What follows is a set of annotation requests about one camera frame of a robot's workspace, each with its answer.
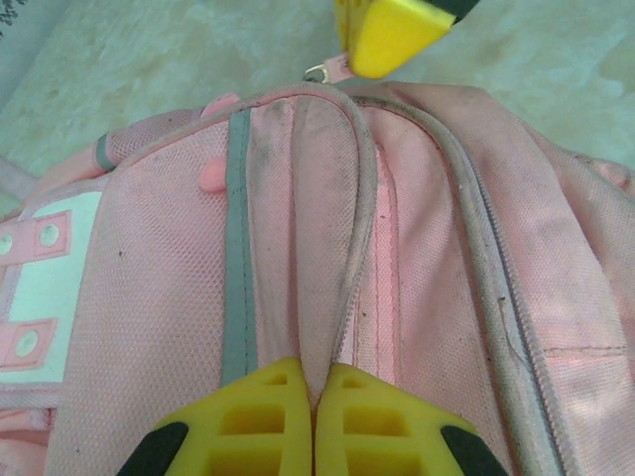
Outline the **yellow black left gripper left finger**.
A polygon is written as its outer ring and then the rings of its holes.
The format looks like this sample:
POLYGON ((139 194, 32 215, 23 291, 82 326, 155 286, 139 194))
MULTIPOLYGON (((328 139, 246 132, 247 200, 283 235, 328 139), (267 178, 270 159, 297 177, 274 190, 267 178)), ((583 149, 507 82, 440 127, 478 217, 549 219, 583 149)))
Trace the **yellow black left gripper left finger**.
POLYGON ((297 358, 261 368, 161 419, 116 476, 312 476, 297 358))

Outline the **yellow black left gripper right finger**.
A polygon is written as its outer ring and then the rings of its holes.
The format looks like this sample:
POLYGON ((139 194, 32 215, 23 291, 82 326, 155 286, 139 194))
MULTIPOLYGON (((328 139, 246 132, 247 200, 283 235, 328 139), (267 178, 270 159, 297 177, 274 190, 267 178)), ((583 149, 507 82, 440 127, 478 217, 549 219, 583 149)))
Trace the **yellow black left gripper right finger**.
POLYGON ((474 426, 354 366, 330 368, 315 476, 509 476, 474 426))

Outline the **pink backpack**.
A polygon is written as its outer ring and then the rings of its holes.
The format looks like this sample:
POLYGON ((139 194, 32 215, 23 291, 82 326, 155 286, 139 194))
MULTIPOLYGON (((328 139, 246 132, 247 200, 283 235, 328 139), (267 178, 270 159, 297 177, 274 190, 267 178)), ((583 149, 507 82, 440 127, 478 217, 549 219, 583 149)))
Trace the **pink backpack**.
POLYGON ((354 366, 509 476, 635 476, 635 173, 482 90, 305 82, 107 133, 0 219, 0 476, 116 476, 284 358, 354 366))

